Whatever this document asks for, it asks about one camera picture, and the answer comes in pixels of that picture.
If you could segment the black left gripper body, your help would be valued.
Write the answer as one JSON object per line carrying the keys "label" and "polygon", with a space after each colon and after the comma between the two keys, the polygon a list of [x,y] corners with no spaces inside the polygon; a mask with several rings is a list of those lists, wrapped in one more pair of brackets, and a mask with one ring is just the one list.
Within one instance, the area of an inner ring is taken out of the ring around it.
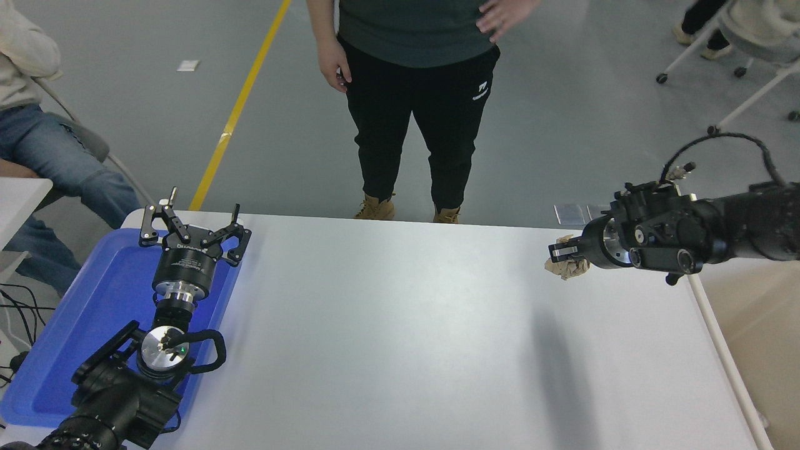
{"label": "black left gripper body", "polygon": [[183,243],[177,232],[169,232],[162,240],[162,256],[158,262],[152,288],[165,293],[169,286],[179,282],[188,284],[189,293],[209,293],[216,270],[215,259],[221,256],[221,246],[201,246],[212,231],[205,228],[189,228],[189,242]]}

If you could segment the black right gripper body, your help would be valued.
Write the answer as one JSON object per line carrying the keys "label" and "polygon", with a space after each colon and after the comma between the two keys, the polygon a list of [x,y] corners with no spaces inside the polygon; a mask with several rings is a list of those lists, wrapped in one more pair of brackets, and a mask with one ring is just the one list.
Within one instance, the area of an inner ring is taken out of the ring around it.
{"label": "black right gripper body", "polygon": [[586,225],[581,236],[580,253],[598,268],[626,267],[626,248],[613,217],[597,217]]}

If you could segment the standing person's right hand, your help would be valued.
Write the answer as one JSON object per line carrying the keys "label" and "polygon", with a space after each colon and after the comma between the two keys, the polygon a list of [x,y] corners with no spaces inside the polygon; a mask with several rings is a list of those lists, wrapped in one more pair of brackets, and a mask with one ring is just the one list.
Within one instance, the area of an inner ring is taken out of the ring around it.
{"label": "standing person's right hand", "polygon": [[346,52],[336,37],[317,42],[317,62],[328,85],[335,91],[346,93],[352,81],[351,69]]}

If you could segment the standing person's left hand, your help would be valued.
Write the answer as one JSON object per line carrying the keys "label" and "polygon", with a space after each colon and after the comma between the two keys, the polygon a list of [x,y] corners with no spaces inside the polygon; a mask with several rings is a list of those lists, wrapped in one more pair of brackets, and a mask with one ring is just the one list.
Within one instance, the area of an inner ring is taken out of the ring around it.
{"label": "standing person's left hand", "polygon": [[497,43],[508,31],[528,18],[541,3],[526,0],[486,1],[478,8],[480,15],[476,26],[492,43]]}

